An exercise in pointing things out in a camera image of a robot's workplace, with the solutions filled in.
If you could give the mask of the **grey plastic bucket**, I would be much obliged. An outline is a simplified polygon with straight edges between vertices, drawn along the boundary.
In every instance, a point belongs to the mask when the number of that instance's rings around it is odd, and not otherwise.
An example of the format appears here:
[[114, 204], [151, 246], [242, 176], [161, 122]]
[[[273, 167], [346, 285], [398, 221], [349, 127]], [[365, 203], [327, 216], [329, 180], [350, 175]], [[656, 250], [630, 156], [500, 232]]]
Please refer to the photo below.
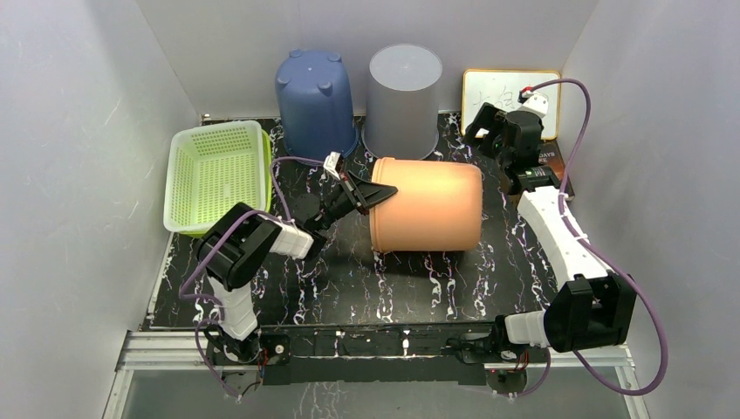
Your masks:
[[377, 158], [427, 158], [439, 138], [440, 58], [420, 45], [390, 45], [373, 55], [368, 69], [366, 150]]

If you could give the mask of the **orange plastic bucket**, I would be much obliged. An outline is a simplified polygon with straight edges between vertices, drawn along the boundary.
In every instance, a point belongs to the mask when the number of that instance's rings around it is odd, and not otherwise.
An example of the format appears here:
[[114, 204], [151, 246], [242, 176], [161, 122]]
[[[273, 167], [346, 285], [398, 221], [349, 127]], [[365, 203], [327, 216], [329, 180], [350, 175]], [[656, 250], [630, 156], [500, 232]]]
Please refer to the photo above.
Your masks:
[[469, 251], [482, 235], [483, 174], [468, 163], [379, 159], [372, 181], [397, 192], [370, 210], [374, 251]]

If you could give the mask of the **blue plastic bucket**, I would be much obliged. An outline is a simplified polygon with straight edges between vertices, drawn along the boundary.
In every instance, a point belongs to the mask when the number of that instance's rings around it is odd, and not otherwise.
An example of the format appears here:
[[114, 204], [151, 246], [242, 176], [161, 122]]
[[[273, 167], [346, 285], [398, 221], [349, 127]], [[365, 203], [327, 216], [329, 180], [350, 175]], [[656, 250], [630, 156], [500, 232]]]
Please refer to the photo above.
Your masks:
[[275, 91], [289, 155], [322, 161], [357, 147], [350, 80], [339, 53], [290, 51], [277, 69]]

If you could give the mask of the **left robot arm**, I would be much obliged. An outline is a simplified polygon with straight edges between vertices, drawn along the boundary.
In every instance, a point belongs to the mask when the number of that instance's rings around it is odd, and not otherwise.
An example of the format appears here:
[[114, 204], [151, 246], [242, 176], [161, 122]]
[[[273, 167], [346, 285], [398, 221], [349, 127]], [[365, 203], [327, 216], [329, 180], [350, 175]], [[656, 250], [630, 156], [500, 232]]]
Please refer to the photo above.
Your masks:
[[235, 204], [197, 248], [199, 267], [208, 275], [219, 309], [218, 321], [204, 332], [209, 343], [233, 361], [253, 362], [262, 349], [251, 282], [264, 260], [271, 254], [315, 258], [326, 245], [324, 231], [352, 212], [368, 214], [397, 192], [395, 186], [345, 172], [327, 196], [301, 195], [296, 220], [265, 215], [246, 203]]

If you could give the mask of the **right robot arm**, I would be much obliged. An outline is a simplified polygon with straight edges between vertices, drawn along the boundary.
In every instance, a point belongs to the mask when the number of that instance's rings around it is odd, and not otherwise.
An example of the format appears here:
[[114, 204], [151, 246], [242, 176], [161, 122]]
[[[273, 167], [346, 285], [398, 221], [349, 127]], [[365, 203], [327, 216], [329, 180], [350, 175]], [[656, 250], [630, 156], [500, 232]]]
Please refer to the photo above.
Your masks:
[[541, 112], [528, 106], [504, 111], [484, 103], [464, 140], [494, 159], [504, 193], [535, 233], [558, 282], [558, 293], [541, 311], [499, 315], [490, 337], [476, 345], [502, 361], [528, 347], [559, 353], [618, 346], [627, 339], [636, 293], [624, 276], [582, 244], [585, 235], [561, 203], [560, 180], [539, 160]]

